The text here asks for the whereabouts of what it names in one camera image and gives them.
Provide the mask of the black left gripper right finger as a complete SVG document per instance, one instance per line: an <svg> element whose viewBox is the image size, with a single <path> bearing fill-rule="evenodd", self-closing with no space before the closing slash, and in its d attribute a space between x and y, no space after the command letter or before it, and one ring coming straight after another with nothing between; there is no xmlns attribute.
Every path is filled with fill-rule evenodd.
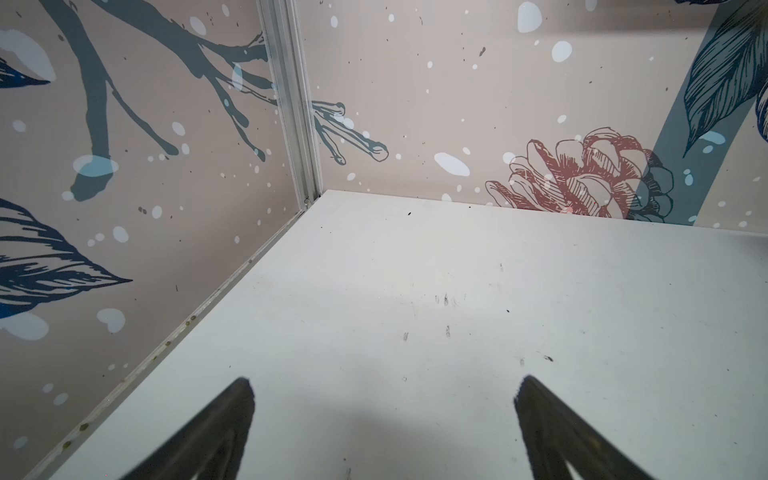
<svg viewBox="0 0 768 480"><path fill-rule="evenodd" d="M514 406L534 479L652 479L536 377L523 379Z"/></svg>

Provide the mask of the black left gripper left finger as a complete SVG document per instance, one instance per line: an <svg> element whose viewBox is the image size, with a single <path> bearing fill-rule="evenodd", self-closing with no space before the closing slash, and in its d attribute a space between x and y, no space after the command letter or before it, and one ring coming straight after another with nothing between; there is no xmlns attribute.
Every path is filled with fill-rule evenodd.
<svg viewBox="0 0 768 480"><path fill-rule="evenodd" d="M123 479L235 479L254 412L253 389L239 377Z"/></svg>

